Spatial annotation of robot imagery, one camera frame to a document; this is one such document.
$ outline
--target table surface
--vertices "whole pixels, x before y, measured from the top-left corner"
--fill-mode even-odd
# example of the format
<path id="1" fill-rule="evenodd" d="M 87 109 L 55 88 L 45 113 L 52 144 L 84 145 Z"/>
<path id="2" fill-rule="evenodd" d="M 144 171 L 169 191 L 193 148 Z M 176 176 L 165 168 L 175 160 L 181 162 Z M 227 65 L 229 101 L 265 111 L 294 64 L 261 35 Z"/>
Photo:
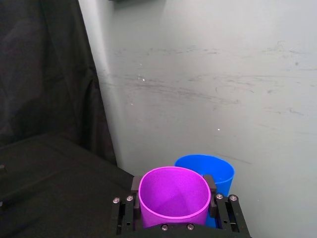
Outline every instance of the table surface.
<path id="1" fill-rule="evenodd" d="M 0 149 L 0 237 L 107 237 L 111 202 L 132 175 L 57 136 Z"/>

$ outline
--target gray wall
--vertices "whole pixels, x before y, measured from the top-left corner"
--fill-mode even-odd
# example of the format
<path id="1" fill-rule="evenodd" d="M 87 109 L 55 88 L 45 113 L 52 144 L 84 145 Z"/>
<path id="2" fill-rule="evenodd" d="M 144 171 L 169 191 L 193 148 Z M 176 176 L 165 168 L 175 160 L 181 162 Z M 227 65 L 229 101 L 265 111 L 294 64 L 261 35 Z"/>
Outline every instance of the gray wall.
<path id="1" fill-rule="evenodd" d="M 79 2 L 121 168 L 221 156 L 253 237 L 316 237 L 316 1 Z"/>

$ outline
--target blue cup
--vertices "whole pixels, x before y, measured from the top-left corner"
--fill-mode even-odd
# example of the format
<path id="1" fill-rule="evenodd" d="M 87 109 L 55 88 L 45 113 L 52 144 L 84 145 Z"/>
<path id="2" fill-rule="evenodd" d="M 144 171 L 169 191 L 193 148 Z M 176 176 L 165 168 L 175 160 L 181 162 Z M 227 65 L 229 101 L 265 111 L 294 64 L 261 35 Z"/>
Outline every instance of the blue cup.
<path id="1" fill-rule="evenodd" d="M 187 168 L 201 175 L 212 175 L 217 192 L 228 196 L 234 176 L 234 168 L 228 162 L 211 155 L 186 155 L 175 162 L 175 166 Z M 209 214 L 206 225 L 216 227 Z"/>

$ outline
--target black metal bracket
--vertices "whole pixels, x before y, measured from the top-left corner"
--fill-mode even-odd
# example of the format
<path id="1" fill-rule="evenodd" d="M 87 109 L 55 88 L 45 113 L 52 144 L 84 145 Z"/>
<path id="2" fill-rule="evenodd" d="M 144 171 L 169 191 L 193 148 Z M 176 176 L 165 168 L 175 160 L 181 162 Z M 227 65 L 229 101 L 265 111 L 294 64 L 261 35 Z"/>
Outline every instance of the black metal bracket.
<path id="1" fill-rule="evenodd" d="M 120 235 L 120 238 L 250 238 L 250 236 L 198 224 L 172 223 Z"/>
<path id="2" fill-rule="evenodd" d="M 142 225 L 140 201 L 138 196 L 141 178 L 141 176 L 133 178 L 131 195 L 127 196 L 123 200 L 119 197 L 113 199 L 110 220 L 110 236 L 124 236 L 125 234 L 128 235 L 131 234 L 131 232 L 136 231 L 140 236 L 142 236 L 149 232 L 149 229 L 143 229 Z M 216 193 L 216 185 L 212 176 L 205 175 L 204 179 L 207 181 L 212 194 L 209 212 L 210 215 L 215 218 L 217 225 L 216 228 L 206 227 L 206 230 L 210 231 L 211 237 L 212 235 L 222 233 L 225 235 L 224 237 L 228 238 L 249 238 L 250 234 L 243 217 L 238 196 L 232 194 L 226 197 L 221 193 Z M 176 231 L 180 231 L 183 229 L 182 227 L 185 226 L 187 227 L 186 229 L 191 230 L 191 225 L 193 225 L 193 227 L 198 226 L 202 229 L 201 226 L 195 224 L 161 224 L 151 227 L 150 229 L 153 228 L 153 230 L 157 230 L 157 227 L 159 227 L 161 232 L 164 231 L 166 227 L 175 227 Z"/>

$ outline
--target bolt head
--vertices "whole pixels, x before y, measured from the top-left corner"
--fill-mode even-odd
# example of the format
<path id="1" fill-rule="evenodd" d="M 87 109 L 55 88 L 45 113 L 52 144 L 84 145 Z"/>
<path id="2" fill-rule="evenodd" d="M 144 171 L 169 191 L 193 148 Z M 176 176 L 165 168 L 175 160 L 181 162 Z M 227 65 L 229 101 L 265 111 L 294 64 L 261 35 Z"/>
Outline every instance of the bolt head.
<path id="1" fill-rule="evenodd" d="M 118 203 L 119 201 L 120 201 L 120 198 L 115 197 L 114 200 L 113 200 L 113 203 Z"/>
<path id="2" fill-rule="evenodd" d="M 235 195 L 231 195 L 231 196 L 230 196 L 230 200 L 231 200 L 231 201 L 236 201 L 236 200 L 238 200 L 238 198 L 237 198 L 237 196 L 235 196 Z"/>
<path id="3" fill-rule="evenodd" d="M 192 231 L 194 228 L 195 228 L 195 226 L 193 224 L 191 224 L 191 223 L 189 223 L 187 225 L 187 229 L 190 230 L 190 231 Z"/>
<path id="4" fill-rule="evenodd" d="M 127 197 L 127 201 L 132 201 L 132 200 L 133 200 L 133 196 L 130 195 Z"/>
<path id="5" fill-rule="evenodd" d="M 162 226 L 161 226 L 161 229 L 162 229 L 163 231 L 167 231 L 168 225 L 166 225 L 166 224 L 162 225 Z"/>
<path id="6" fill-rule="evenodd" d="M 223 196 L 222 196 L 221 194 L 217 194 L 217 195 L 216 195 L 216 198 L 218 198 L 218 199 L 223 199 Z"/>

